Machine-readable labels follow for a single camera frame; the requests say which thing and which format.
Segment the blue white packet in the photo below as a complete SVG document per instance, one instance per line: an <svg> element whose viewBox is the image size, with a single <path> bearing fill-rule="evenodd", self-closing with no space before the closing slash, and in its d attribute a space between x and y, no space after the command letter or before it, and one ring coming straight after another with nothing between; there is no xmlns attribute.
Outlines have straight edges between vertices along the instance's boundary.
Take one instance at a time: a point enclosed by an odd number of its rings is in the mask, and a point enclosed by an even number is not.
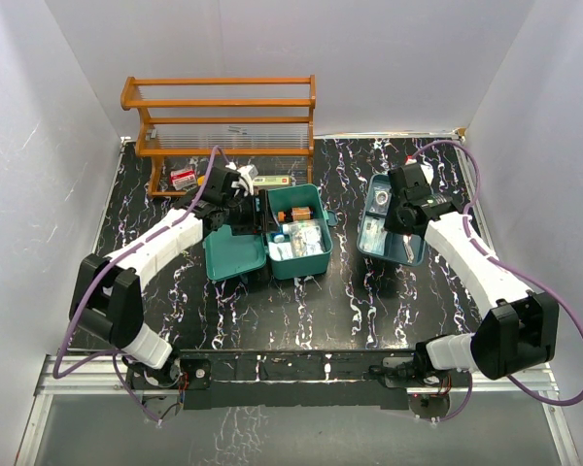
<svg viewBox="0 0 583 466"><path fill-rule="evenodd" d="M387 231L382 223L367 222L362 231L360 248L366 253L383 255L386 238Z"/></svg>

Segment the blue grey divided tray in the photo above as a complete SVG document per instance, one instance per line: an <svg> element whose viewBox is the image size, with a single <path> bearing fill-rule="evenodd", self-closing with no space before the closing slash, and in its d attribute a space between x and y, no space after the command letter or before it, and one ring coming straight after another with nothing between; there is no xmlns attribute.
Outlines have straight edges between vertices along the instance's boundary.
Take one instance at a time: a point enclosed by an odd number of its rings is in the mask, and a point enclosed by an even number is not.
<svg viewBox="0 0 583 466"><path fill-rule="evenodd" d="M389 203L384 206L377 206L374 201L374 194L376 190L387 190L390 193ZM396 233L389 232L385 228L385 219L387 216L389 204L391 201L391 186L389 183L389 178L386 174L376 174L370 179L367 194L365 197L365 203L361 210L360 217L360 228L359 235L357 239L357 248L360 253L377 258L390 261L397 264L402 264L405 266L417 266L420 265L424 259L424 253L426 248L426 243L419 236L412 235L411 246L415 253L415 260L412 263L407 261L406 253L402 243L402 237L404 235L399 235ZM360 240L363 228L365 224L369 223L382 223L384 229L387 231L387 238L385 242L385 250L383 255L376 255L372 253L366 253L360 248Z"/></svg>

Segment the brown bottle orange cap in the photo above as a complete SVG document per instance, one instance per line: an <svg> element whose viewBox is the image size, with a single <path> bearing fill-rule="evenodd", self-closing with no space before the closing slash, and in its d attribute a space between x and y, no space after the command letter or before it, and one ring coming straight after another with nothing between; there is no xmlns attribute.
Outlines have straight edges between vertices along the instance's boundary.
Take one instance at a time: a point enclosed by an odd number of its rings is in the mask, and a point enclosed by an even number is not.
<svg viewBox="0 0 583 466"><path fill-rule="evenodd" d="M282 223L310 220L313 216L314 211L310 207L293 207L277 213L277 219Z"/></svg>

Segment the clear plastic bag packet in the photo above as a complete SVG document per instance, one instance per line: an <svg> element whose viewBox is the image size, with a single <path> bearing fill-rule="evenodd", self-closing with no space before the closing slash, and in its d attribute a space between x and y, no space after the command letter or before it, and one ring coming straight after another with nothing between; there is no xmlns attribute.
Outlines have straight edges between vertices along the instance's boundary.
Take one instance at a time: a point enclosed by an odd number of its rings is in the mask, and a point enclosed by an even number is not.
<svg viewBox="0 0 583 466"><path fill-rule="evenodd" d="M294 258L319 255L326 252L322 227L317 220L302 220L289 225L291 251Z"/></svg>

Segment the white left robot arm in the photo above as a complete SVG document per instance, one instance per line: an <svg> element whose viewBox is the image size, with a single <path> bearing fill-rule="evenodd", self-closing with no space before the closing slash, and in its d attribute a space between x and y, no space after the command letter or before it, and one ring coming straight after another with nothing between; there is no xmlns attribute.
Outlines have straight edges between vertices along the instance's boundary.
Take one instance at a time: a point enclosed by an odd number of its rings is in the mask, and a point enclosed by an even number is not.
<svg viewBox="0 0 583 466"><path fill-rule="evenodd" d="M144 321L142 290L181 252L225 225L234 235L258 233L268 211L265 197L254 195L256 176L253 165L214 167L146 233L120 250L83 259L68 332L81 328L144 364L157 385L175 384L182 365Z"/></svg>

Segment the white bottle green label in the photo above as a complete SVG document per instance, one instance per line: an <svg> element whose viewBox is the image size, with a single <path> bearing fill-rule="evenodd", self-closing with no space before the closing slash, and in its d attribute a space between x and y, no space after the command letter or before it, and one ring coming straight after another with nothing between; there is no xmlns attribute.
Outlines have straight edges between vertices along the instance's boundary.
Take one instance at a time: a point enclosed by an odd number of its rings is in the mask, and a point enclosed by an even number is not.
<svg viewBox="0 0 583 466"><path fill-rule="evenodd" d="M296 227L297 225L295 222L283 223L280 225L280 232L285 235L290 235L296 230Z"/></svg>

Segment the small round clear packet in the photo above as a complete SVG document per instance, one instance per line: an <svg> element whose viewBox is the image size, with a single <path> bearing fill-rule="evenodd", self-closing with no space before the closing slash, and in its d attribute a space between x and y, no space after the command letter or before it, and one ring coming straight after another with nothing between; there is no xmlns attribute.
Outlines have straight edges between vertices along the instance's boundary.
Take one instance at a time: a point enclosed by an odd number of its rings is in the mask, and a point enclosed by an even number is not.
<svg viewBox="0 0 583 466"><path fill-rule="evenodd" d="M377 206L384 206L389 203L390 193L387 190L376 190L374 201Z"/></svg>

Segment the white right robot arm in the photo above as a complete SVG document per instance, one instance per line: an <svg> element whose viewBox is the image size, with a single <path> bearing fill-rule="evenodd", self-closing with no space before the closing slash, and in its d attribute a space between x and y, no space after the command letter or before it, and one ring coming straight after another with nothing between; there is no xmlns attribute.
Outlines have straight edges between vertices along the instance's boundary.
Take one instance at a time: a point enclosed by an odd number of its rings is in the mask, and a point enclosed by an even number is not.
<svg viewBox="0 0 583 466"><path fill-rule="evenodd" d="M559 304L547 292L534 292L497 258L449 195L433 192L423 167L412 162L388 174L391 201L385 227L417 235L456 273L477 306L482 322L473 333L444 335L415 347L411 368L434 385L450 370L481 372L497 380L553 359Z"/></svg>

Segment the black scissors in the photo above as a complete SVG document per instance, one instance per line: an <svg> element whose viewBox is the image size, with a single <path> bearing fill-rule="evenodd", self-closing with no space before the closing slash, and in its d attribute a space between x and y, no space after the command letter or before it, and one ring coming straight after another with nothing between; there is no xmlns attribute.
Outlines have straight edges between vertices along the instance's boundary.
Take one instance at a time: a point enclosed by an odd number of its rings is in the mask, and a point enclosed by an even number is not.
<svg viewBox="0 0 583 466"><path fill-rule="evenodd" d="M413 248L411 246L411 240L412 240L411 235L404 235L402 237L402 243L403 243L404 250L406 253L407 261L409 263L412 263L415 260L415 253L414 253Z"/></svg>

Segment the white blue-label packet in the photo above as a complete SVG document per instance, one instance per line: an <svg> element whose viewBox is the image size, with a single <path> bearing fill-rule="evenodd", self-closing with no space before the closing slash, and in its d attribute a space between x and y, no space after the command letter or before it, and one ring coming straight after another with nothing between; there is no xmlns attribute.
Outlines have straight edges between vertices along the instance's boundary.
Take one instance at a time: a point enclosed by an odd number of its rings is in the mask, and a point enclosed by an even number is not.
<svg viewBox="0 0 583 466"><path fill-rule="evenodd" d="M269 243L268 250L272 260L284 261L293 259L292 245L289 242Z"/></svg>

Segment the blue white roll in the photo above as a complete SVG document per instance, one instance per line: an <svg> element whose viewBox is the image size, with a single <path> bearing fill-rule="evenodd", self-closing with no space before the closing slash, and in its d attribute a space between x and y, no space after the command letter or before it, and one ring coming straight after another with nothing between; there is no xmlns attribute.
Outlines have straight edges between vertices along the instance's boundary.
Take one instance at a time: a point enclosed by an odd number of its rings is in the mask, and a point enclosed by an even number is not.
<svg viewBox="0 0 583 466"><path fill-rule="evenodd" d="M281 244L287 240L286 236L282 233L273 233L271 235L270 242L274 244Z"/></svg>

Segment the green plastic medicine box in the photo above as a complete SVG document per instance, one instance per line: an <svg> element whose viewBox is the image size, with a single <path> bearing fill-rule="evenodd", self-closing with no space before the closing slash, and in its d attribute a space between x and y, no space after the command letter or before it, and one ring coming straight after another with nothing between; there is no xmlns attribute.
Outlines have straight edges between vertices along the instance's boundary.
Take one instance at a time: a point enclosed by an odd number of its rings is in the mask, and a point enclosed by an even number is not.
<svg viewBox="0 0 583 466"><path fill-rule="evenodd" d="M273 233L281 233L282 222L275 222L273 232L258 235L233 236L224 225L204 240L207 277L220 282L247 275L267 265L278 280L315 276L326 272L332 252L329 232L330 211L325 209L319 190L312 184L275 188L268 191L271 209L277 214L293 207L310 207L312 219L322 227L326 252L319 255L276 261L269 256L268 244Z"/></svg>

